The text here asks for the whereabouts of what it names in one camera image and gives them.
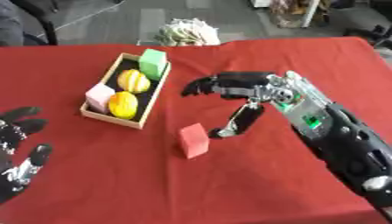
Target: wooden block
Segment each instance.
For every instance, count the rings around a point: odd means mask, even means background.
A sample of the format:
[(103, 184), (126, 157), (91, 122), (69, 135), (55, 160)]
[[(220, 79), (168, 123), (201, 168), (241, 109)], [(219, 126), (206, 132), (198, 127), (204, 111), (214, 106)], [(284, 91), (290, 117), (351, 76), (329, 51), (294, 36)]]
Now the wooden block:
[(113, 88), (106, 86), (103, 83), (98, 83), (86, 92), (86, 100), (88, 104), (98, 112), (107, 114), (108, 102), (110, 96), (116, 92)]
[(187, 158), (195, 158), (208, 152), (210, 139), (200, 123), (183, 128), (179, 132), (179, 138)]
[(140, 71), (154, 81), (160, 80), (166, 64), (166, 52), (153, 49), (147, 49), (139, 59)]

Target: red cube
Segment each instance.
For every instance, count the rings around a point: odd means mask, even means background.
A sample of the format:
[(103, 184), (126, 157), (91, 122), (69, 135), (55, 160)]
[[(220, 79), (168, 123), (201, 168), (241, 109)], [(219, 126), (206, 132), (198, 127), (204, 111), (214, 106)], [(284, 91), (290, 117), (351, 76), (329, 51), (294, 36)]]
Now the red cube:
[(195, 158), (208, 152), (210, 139), (200, 123), (183, 128), (179, 137), (187, 158)]

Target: pink cube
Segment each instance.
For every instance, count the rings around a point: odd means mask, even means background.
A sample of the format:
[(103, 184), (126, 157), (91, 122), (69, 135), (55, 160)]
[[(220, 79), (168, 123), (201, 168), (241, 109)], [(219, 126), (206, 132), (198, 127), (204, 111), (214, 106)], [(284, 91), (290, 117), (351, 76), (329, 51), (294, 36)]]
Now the pink cube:
[(183, 128), (179, 137), (187, 158), (195, 158), (208, 152), (210, 139), (200, 123)]
[(97, 111), (107, 114), (109, 112), (108, 102), (110, 96), (114, 95), (116, 91), (106, 86), (103, 83), (98, 83), (86, 92), (86, 99), (88, 105)]

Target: plastic bag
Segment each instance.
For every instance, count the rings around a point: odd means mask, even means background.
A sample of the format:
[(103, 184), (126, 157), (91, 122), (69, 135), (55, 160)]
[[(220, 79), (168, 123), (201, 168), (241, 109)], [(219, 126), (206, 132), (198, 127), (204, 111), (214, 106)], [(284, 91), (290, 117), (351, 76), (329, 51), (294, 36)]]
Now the plastic bag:
[(194, 19), (173, 19), (162, 26), (155, 39), (162, 46), (217, 46), (221, 42), (218, 29)]

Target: yellow toy fruit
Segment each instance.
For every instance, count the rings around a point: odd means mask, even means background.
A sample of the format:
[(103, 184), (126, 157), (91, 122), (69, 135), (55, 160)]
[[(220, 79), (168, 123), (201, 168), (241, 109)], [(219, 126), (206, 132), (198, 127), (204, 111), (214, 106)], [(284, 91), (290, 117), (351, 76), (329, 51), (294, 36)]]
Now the yellow toy fruit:
[(137, 113), (137, 98), (130, 92), (119, 92), (108, 101), (110, 112), (122, 119), (132, 119)]
[(147, 77), (135, 69), (123, 71), (117, 78), (117, 84), (120, 88), (132, 94), (145, 92), (149, 90), (151, 85)]

